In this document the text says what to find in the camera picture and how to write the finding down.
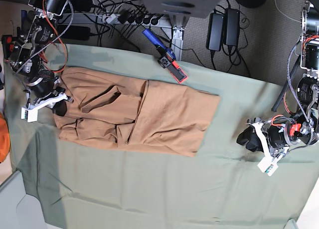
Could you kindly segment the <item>robot arm with silver motor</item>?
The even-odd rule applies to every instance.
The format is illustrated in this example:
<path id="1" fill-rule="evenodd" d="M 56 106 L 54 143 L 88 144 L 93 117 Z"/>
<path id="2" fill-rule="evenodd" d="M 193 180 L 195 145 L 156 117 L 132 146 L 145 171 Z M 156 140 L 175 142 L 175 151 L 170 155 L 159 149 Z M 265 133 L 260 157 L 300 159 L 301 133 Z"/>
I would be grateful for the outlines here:
<path id="1" fill-rule="evenodd" d="M 237 138 L 237 143 L 245 146 L 247 150 L 264 153 L 257 166 L 269 177 L 278 168 L 278 162 L 291 151 L 314 145 L 319 141 L 319 117 L 315 116 L 315 109 L 319 111 L 319 11 L 312 3 L 306 1 L 301 15 L 302 32 L 287 61 L 287 81 L 271 109 L 276 112 L 282 101 L 290 117 L 276 115 L 266 121 L 260 118 L 248 120 L 249 127 Z M 176 80 L 182 83 L 186 75 L 176 64 L 172 50 L 165 47 L 159 36 L 150 29 L 144 29 L 142 33 L 161 54 L 159 64 L 167 68 Z M 299 43 L 301 55 L 290 71 L 291 56 Z M 306 73 L 303 74 L 295 90 L 292 79 L 298 68 L 306 70 Z M 288 88 L 297 102 L 296 112 L 291 112 L 286 104 Z M 62 88 L 48 90 L 44 96 L 37 96 L 37 101 L 35 100 L 33 104 L 30 103 L 29 90 L 25 90 L 27 104 L 21 108 L 21 119 L 36 122 L 40 109 L 49 106 L 51 109 L 56 109 L 61 103 L 65 104 L 67 100 L 71 100 Z"/>

